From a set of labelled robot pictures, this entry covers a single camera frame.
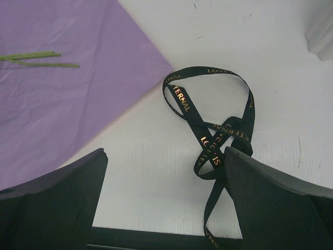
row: white table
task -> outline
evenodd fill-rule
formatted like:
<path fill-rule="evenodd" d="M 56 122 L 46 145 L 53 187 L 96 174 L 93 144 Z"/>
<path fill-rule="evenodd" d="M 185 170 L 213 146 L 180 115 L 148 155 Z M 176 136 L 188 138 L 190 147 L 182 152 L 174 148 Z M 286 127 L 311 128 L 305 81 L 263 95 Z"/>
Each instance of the white table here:
<path fill-rule="evenodd" d="M 333 60 L 309 53 L 304 37 L 324 2 L 120 0 L 175 69 L 219 67 L 248 82 L 257 112 L 255 159 L 333 188 Z M 237 79 L 205 76 L 176 84 L 186 87 L 206 121 L 241 117 L 247 90 Z M 109 165 L 94 226 L 203 235 L 213 182 L 193 173 L 200 145 L 166 105 L 161 82 L 67 163 L 99 147 Z M 216 236 L 241 237 L 226 192 L 209 228 Z"/>

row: white surface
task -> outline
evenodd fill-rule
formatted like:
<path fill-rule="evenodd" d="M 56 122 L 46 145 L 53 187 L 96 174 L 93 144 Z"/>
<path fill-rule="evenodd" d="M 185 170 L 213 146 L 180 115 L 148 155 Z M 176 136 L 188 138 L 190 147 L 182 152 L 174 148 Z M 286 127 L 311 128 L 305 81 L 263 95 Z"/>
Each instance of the white surface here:
<path fill-rule="evenodd" d="M 310 52 L 323 61 L 333 59 L 333 0 L 321 9 L 305 37 Z"/>
<path fill-rule="evenodd" d="M 325 1 L 120 2 L 175 69 L 219 67 L 248 82 L 257 111 L 255 159 L 333 188 L 333 61 L 309 53 L 304 37 Z M 186 86 L 205 120 L 241 116 L 247 90 L 237 79 L 177 83 Z M 94 226 L 203 235 L 213 182 L 193 173 L 199 143 L 166 105 L 161 83 L 67 163 L 99 147 L 109 165 Z M 225 192 L 209 228 L 217 236 L 241 237 Z"/>

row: gold lettering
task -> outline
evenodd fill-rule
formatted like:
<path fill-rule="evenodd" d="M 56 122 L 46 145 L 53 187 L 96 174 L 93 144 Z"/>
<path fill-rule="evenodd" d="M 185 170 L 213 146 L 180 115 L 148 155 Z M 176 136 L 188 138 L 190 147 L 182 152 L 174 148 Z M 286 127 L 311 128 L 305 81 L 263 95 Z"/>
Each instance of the gold lettering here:
<path fill-rule="evenodd" d="M 244 135 L 244 133 L 242 132 L 241 135 L 240 135 L 240 137 L 248 141 L 249 138 L 247 136 L 243 137 L 243 135 Z"/>
<path fill-rule="evenodd" d="M 209 143 L 209 141 L 205 141 L 206 138 L 207 138 L 206 136 L 201 138 L 201 141 L 202 141 L 204 146 L 206 146 L 206 144 Z"/>
<path fill-rule="evenodd" d="M 253 108 L 253 95 L 252 95 L 252 93 L 250 94 L 250 106 L 249 106 L 249 109 L 250 108 Z"/>
<path fill-rule="evenodd" d="M 184 97 L 183 97 L 183 98 L 180 98 L 179 101 L 182 101 L 182 104 L 186 103 L 186 100 L 185 100 Z"/>
<path fill-rule="evenodd" d="M 179 79 L 182 78 L 180 75 L 174 75 L 172 79 Z"/>
<path fill-rule="evenodd" d="M 214 128 L 217 128 L 217 129 L 220 129 L 222 126 L 219 126 L 219 125 L 214 124 L 213 127 L 214 127 Z"/>
<path fill-rule="evenodd" d="M 212 236 L 209 236 L 209 239 L 211 240 L 212 243 L 214 243 L 214 239 L 212 238 Z"/>
<path fill-rule="evenodd" d="M 208 69 L 207 71 L 208 71 L 208 73 L 218 73 L 218 72 L 224 73 L 225 72 L 225 70 L 223 70 L 223 69 Z"/>

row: purple tissue paper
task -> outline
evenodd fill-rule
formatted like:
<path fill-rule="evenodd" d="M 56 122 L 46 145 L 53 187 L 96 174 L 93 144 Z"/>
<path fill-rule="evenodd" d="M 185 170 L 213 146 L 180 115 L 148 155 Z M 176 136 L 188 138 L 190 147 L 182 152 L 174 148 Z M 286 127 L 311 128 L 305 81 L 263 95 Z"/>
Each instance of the purple tissue paper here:
<path fill-rule="evenodd" d="M 0 55 L 37 51 L 81 66 L 0 62 L 0 190 L 58 168 L 172 70 L 116 0 L 0 1 Z"/>

